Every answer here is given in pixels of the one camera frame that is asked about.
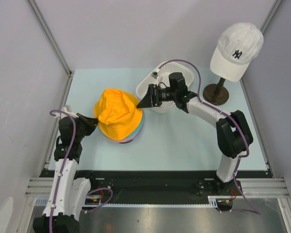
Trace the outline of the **orange hat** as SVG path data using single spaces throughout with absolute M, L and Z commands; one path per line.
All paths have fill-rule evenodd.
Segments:
M 105 89 L 94 105 L 99 129 L 112 140 L 123 140 L 133 133 L 143 118 L 138 99 L 120 89 Z

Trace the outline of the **teal hat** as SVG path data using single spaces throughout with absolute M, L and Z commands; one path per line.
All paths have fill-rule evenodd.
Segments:
M 138 135 L 138 133 L 141 131 L 141 129 L 143 127 L 144 118 L 145 118 L 145 115 L 142 116 L 142 119 L 141 119 L 138 127 L 129 136 L 127 136 L 126 138 L 124 138 L 122 141 L 131 139 L 131 138 L 134 139 Z

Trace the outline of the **purple bucket hat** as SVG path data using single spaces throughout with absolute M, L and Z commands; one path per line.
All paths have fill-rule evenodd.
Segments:
M 114 143 L 118 143 L 118 142 L 121 142 L 122 141 L 122 139 L 121 140 L 114 140 L 114 139 L 111 139 L 111 138 L 109 138 L 109 137 L 106 137 L 109 141 L 111 141 L 111 142 L 114 142 Z

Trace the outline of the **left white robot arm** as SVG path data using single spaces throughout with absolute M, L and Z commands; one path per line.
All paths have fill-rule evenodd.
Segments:
M 86 195 L 97 190 L 96 180 L 76 177 L 82 153 L 81 141 L 94 132 L 98 119 L 75 114 L 66 107 L 52 110 L 50 114 L 60 119 L 60 135 L 54 152 L 54 178 L 42 216 L 33 220 L 33 230 L 36 233 L 78 233 Z

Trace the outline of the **white hat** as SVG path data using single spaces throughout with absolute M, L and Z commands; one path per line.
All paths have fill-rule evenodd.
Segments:
M 263 45 L 262 32 L 252 23 L 236 23 L 219 37 L 210 70 L 231 82 L 239 81 Z

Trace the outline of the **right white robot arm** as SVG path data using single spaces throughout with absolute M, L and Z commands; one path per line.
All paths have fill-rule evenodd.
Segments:
M 171 73 L 168 79 L 169 86 L 165 88 L 159 84 L 149 84 L 137 108 L 155 108 L 172 101 L 178 109 L 215 127 L 222 157 L 216 171 L 218 180 L 214 182 L 214 190 L 225 195 L 231 190 L 230 181 L 236 178 L 240 159 L 249 155 L 249 145 L 253 142 L 246 118 L 239 110 L 226 113 L 203 101 L 197 93 L 188 90 L 181 72 Z

